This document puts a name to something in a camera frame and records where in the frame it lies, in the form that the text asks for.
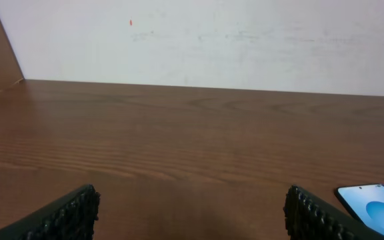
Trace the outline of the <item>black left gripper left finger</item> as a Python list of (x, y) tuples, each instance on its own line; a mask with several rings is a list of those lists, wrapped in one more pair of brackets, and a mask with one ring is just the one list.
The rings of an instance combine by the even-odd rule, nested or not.
[(92, 240), (100, 193), (86, 184), (0, 229), (0, 240)]

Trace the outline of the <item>blue Galaxy smartphone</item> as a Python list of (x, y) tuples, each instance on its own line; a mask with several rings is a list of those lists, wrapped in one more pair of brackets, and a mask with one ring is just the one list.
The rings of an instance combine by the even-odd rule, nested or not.
[(350, 215), (384, 235), (384, 185), (338, 187), (334, 194)]

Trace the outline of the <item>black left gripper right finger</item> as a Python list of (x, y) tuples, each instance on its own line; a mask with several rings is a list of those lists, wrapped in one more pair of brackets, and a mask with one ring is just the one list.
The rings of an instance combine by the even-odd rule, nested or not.
[(384, 240), (384, 235), (296, 185), (286, 194), (283, 212), (291, 240)]

